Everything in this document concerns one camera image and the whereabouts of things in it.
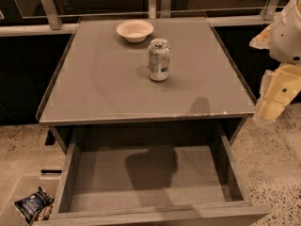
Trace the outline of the white paper bowl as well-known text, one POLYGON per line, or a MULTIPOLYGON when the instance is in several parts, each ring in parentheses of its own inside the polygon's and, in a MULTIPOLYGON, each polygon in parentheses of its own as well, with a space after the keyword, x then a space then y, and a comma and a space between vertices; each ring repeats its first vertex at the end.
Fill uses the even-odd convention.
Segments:
POLYGON ((117 27, 117 33, 128 42, 139 43, 153 32, 151 23, 143 20, 129 20, 117 27))

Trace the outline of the silver soda can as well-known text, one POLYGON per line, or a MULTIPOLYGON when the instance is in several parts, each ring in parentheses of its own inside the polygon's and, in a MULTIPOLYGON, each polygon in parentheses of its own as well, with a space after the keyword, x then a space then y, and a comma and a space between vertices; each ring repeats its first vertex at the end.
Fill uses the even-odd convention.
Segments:
POLYGON ((149 78, 161 82, 168 78, 170 48, 166 39, 157 38, 149 45, 149 78))

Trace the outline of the middle metal rail bracket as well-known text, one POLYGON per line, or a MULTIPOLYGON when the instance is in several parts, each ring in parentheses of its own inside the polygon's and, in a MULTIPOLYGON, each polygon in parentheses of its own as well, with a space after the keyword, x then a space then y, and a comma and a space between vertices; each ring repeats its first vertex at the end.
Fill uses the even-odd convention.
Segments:
POLYGON ((150 19, 169 18, 171 16, 172 0, 148 0, 150 19))

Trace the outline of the grey top drawer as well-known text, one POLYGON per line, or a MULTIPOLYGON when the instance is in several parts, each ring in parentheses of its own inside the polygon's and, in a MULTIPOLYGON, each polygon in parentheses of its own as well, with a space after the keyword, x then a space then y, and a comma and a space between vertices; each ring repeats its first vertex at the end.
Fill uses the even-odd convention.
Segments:
POLYGON ((250 226, 249 199, 223 128, 74 130, 54 211, 35 226, 250 226))

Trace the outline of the dark blue snack bag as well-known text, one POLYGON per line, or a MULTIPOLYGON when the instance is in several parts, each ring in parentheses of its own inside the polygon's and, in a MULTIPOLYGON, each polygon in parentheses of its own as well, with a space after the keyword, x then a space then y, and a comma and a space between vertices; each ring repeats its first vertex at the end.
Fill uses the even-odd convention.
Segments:
POLYGON ((49 196, 48 193, 39 186, 35 193, 14 202, 13 205, 24 217, 26 223, 30 224, 34 216, 45 207, 50 206, 54 200, 54 198, 49 196))

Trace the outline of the left metal rail bracket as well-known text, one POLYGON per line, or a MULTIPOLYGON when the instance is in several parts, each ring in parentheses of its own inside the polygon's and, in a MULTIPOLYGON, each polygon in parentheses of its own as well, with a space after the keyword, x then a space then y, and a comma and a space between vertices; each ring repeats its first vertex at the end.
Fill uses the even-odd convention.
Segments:
POLYGON ((52 30, 60 30, 62 22, 58 16, 54 0, 40 0, 52 30))

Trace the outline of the grey drawer cabinet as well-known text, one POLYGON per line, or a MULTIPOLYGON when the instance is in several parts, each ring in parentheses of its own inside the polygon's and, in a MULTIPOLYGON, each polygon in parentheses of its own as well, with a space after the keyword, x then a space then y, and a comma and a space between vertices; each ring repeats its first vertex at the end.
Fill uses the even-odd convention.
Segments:
POLYGON ((152 35, 170 44, 169 77, 149 78, 146 41, 118 35, 119 21, 83 21, 38 114, 67 148, 74 125, 243 118, 254 97, 202 17, 157 19, 152 35))

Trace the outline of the metal rail bracket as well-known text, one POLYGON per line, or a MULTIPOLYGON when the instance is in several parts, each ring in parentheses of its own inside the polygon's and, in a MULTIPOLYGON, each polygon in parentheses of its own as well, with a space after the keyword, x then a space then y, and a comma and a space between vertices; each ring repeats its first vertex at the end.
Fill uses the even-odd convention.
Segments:
POLYGON ((279 0, 267 0, 264 8, 261 10, 260 17, 265 20, 273 20, 279 0))
POLYGON ((150 19, 169 18, 171 16, 172 0, 148 0, 150 19))
POLYGON ((60 30, 62 22, 58 16, 54 0, 40 0, 52 30, 60 30))

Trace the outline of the right metal rail bracket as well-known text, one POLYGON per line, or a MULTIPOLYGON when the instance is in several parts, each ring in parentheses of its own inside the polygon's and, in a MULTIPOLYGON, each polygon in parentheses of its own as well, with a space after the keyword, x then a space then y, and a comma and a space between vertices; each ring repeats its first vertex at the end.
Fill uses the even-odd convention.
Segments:
POLYGON ((267 0, 264 8, 261 10, 260 17, 265 20, 273 20, 279 0, 267 0))

